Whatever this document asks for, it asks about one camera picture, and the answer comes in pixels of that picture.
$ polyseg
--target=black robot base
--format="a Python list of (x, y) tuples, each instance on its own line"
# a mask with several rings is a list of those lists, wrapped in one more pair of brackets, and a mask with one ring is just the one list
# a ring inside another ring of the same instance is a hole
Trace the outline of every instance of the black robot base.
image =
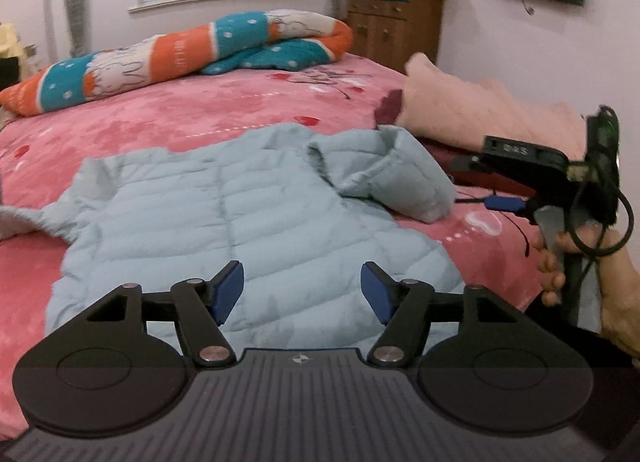
[[(116, 288), (20, 360), (31, 428), (1, 462), (631, 462), (640, 372), (539, 302), (437, 293), (371, 262), (386, 328), (359, 350), (246, 350), (219, 330), (242, 292), (231, 262), (168, 293)], [(183, 355), (146, 334), (173, 321)], [(422, 355), (431, 323), (458, 334)]]

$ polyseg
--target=pink bedspread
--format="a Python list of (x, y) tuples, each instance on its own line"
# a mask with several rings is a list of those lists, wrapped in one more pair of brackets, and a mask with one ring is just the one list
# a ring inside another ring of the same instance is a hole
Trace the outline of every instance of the pink bedspread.
[[(326, 134), (372, 128), (380, 100), (401, 88), (403, 79), (347, 55), (339, 64), (293, 74), (240, 70), (194, 76), (20, 119), (0, 132), (2, 203), (39, 208), (56, 200), (86, 157), (150, 147), (185, 151), (284, 121)], [(429, 226), (399, 221), (440, 240), (467, 283), (487, 285), (520, 308), (537, 294), (534, 259), (524, 259), (524, 239), (504, 217), (464, 205)], [(531, 234), (526, 223), (519, 224)], [(11, 376), (43, 336), (50, 286), (60, 277), (65, 251), (62, 241), (41, 233), (0, 243), (0, 439), (26, 427)]]

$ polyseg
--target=orange and teal blanket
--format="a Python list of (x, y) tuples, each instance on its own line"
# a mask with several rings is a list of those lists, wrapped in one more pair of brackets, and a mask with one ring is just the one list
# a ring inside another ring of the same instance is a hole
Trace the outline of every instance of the orange and teal blanket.
[(238, 13), (182, 33), (59, 62), (0, 92), (0, 105), (18, 116), (35, 116), (198, 71), (297, 71), (336, 62), (352, 41), (346, 24), (318, 13)]

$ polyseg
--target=hand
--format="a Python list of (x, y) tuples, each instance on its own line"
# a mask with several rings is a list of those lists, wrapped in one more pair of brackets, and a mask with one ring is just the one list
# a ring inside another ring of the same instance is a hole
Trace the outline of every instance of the hand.
[[(577, 230), (580, 239), (588, 246), (595, 247), (600, 237), (601, 227), (584, 226)], [(578, 253), (569, 233), (558, 233), (556, 245), (565, 253)], [(601, 247), (611, 247), (620, 241), (620, 234), (607, 230)], [(560, 303), (560, 290), (566, 283), (564, 274), (559, 272), (558, 259), (548, 251), (539, 233), (532, 245), (540, 251), (538, 270), (542, 273), (542, 301), (552, 307)], [(598, 259), (598, 277), (602, 292), (602, 332), (609, 339), (632, 356), (640, 356), (640, 275), (634, 268), (626, 248), (610, 257)]]

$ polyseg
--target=yellow cloth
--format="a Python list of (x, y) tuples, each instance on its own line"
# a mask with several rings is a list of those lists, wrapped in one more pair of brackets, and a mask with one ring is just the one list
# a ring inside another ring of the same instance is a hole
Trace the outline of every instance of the yellow cloth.
[(0, 25), (0, 58), (18, 58), (20, 61), (20, 80), (30, 77), (27, 54), (20, 45), (18, 33), (13, 24)]

